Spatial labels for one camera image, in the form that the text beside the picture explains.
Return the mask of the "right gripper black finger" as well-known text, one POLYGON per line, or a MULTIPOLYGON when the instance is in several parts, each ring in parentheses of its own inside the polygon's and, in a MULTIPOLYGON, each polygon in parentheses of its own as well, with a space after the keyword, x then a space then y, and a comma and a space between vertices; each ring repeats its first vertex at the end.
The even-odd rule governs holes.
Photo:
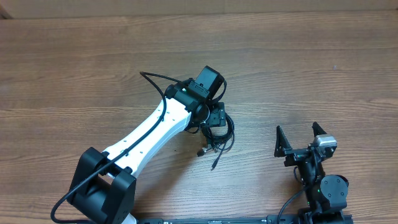
POLYGON ((286 152, 291 150, 292 147, 288 142, 282 128, 280 126, 276 127, 276 143, 275 143, 275 157, 284 157, 286 152))
POLYGON ((313 135, 315 137, 327 134, 327 132, 316 121, 313 122, 312 129, 313 129, 313 135))

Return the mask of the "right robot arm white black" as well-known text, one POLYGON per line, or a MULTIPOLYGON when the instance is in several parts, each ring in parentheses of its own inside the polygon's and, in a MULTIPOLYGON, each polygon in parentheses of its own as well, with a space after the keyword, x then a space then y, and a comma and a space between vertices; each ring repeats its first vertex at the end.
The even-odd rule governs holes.
POLYGON ((312 124, 314 140, 306 148, 294 149, 282 128, 276 127, 275 157, 283 157, 286 167, 294 168, 294 177, 302 189, 286 201, 279 210, 276 223, 353 223, 345 215, 349 181, 342 175, 327 175, 322 162, 331 158, 338 146, 337 140, 317 123, 312 124), (287 206, 305 194, 307 207, 296 215, 284 215, 287 206))

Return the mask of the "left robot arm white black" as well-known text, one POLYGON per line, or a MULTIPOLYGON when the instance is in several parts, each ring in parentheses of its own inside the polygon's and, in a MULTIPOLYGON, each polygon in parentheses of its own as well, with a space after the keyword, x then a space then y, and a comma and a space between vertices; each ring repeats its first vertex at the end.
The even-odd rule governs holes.
POLYGON ((205 66, 196 78, 174 80, 155 111, 122 140, 80 157, 65 200, 80 211, 83 223, 137 223, 131 215, 139 174, 175 135, 191 128, 226 124, 224 77, 205 66))

